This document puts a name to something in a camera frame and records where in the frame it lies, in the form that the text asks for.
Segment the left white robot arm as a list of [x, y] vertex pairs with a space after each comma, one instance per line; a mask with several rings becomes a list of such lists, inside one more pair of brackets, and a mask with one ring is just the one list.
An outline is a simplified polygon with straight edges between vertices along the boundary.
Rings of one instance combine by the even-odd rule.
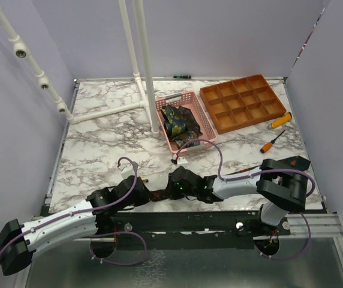
[[130, 176], [117, 186], [91, 193], [85, 200], [51, 216], [19, 223], [8, 221], [0, 231], [0, 267], [4, 276], [28, 267], [34, 256], [76, 238], [112, 235], [118, 231], [115, 213], [142, 206], [158, 195], [139, 177]]

